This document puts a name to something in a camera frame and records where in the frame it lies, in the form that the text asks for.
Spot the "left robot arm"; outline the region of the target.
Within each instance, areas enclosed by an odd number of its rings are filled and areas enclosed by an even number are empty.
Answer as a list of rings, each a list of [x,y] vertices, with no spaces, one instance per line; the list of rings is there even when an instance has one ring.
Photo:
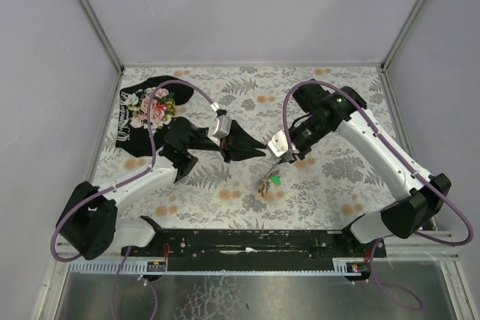
[[[183,117],[166,128],[163,145],[152,152],[144,170],[111,184],[78,184],[70,195],[50,242],[55,259],[58,237],[63,237],[85,260],[96,259],[109,248],[146,247],[159,227],[149,219],[122,220],[122,212],[151,192],[185,178],[198,162],[191,150],[217,151],[227,163],[265,156],[266,146],[226,115],[212,127],[196,127]]]

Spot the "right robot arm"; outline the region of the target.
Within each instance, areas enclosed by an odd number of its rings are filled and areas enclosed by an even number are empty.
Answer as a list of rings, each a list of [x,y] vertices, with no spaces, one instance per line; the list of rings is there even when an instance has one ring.
[[[437,215],[452,183],[433,176],[384,131],[354,89],[337,88],[314,79],[300,82],[286,94],[283,129],[267,147],[282,163],[302,160],[330,133],[348,141],[385,182],[394,200],[349,224],[361,244],[394,235],[407,239]]]

